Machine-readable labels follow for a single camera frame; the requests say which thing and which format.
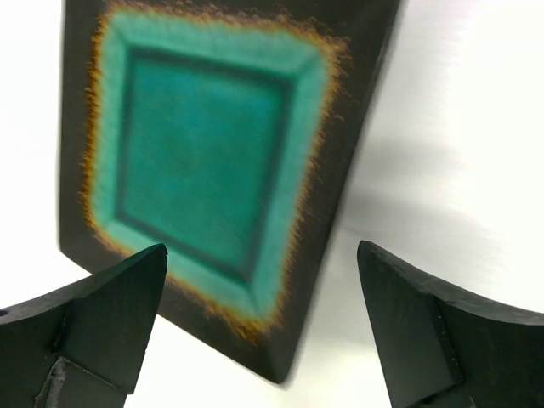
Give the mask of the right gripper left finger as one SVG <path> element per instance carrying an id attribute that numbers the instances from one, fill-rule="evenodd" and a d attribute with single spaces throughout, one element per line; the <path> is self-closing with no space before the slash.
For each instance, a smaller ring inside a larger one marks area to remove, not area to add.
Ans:
<path id="1" fill-rule="evenodd" d="M 3 407 L 122 407 L 162 298 L 157 244 L 95 275 L 1 311 Z"/>

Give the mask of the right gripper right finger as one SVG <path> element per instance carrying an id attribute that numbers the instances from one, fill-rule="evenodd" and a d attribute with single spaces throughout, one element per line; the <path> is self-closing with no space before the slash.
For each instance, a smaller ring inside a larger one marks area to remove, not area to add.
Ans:
<path id="1" fill-rule="evenodd" d="M 490 300 L 370 241 L 360 282 L 393 407 L 541 407 L 543 315 Z"/>

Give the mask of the black teal square plate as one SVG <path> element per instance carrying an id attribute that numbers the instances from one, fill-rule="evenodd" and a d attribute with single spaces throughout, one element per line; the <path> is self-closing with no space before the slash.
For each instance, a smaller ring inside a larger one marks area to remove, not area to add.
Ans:
<path id="1" fill-rule="evenodd" d="M 67 1 L 59 248 L 161 243 L 159 312 L 283 383 L 398 1 Z"/>

